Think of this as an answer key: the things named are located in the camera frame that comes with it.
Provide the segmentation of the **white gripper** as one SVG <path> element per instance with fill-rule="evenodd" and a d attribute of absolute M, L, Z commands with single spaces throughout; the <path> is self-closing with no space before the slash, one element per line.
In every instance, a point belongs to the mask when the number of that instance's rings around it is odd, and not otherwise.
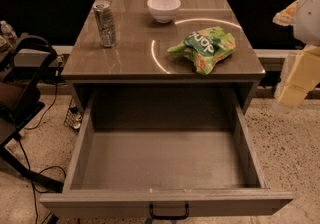
<path fill-rule="evenodd" d="M 320 0 L 296 0 L 278 12 L 273 22 L 293 26 L 294 37 L 307 45 L 285 59 L 276 87 L 274 108 L 288 113 L 320 83 Z"/>

